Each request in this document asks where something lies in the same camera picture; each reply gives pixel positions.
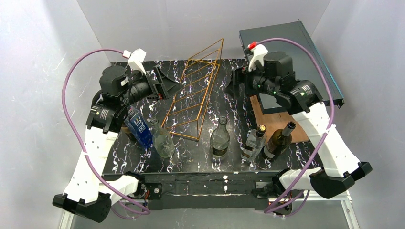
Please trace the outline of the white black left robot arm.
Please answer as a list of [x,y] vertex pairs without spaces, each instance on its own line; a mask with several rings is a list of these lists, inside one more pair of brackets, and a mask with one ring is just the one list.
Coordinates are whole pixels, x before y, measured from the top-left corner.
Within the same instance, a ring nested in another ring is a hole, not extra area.
[[183,88],[159,67],[152,72],[127,72],[119,65],[103,70],[99,96],[94,97],[86,121],[85,137],[79,138],[82,152],[74,174],[53,205],[75,215],[102,222],[112,206],[130,200],[140,190],[144,176],[134,172],[103,176],[109,152],[128,116],[128,107],[145,98],[168,99]]

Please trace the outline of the clear bottle with dark label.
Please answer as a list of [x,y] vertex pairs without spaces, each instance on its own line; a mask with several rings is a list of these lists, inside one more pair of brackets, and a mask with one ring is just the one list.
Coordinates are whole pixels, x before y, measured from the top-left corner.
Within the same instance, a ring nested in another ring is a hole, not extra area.
[[218,126],[213,130],[210,137],[210,152],[214,157],[223,157],[229,147],[230,135],[227,130],[228,119],[221,116],[218,120]]

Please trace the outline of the gold wire wine rack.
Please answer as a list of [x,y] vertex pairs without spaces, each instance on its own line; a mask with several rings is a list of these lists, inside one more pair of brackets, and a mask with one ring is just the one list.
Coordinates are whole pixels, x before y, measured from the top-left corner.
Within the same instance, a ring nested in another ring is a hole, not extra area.
[[192,55],[185,62],[180,77],[183,85],[174,97],[162,122],[172,135],[199,141],[206,110],[222,60],[224,39]]

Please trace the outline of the clear pear-shaped glass bottle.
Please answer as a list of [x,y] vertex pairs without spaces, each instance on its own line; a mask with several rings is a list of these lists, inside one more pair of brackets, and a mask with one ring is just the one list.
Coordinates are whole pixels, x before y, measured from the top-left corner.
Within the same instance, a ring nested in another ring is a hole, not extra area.
[[175,152],[175,145],[170,133],[162,128],[156,117],[150,119],[152,142],[157,153],[162,158],[169,158]]

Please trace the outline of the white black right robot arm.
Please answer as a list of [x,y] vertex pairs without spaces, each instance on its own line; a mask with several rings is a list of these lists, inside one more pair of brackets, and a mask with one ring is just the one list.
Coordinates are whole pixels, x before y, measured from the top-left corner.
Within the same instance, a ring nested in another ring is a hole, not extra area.
[[262,45],[247,54],[249,64],[233,70],[227,93],[237,96],[237,86],[244,83],[247,96],[259,93],[273,96],[301,126],[315,146],[313,155],[322,161],[322,166],[313,169],[279,172],[272,179],[275,193],[284,196],[292,189],[309,190],[323,198],[332,198],[371,173],[371,164],[359,160],[346,146],[316,86],[295,77],[290,56],[284,52],[268,52]]

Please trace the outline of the clear square bottle black cap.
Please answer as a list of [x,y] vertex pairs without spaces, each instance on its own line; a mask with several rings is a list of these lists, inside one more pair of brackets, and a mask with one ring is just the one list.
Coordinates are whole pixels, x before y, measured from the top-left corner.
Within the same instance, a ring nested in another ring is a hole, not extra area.
[[253,162],[265,145],[267,127],[259,125],[257,129],[251,130],[248,134],[245,147],[241,153],[241,158],[248,162]]

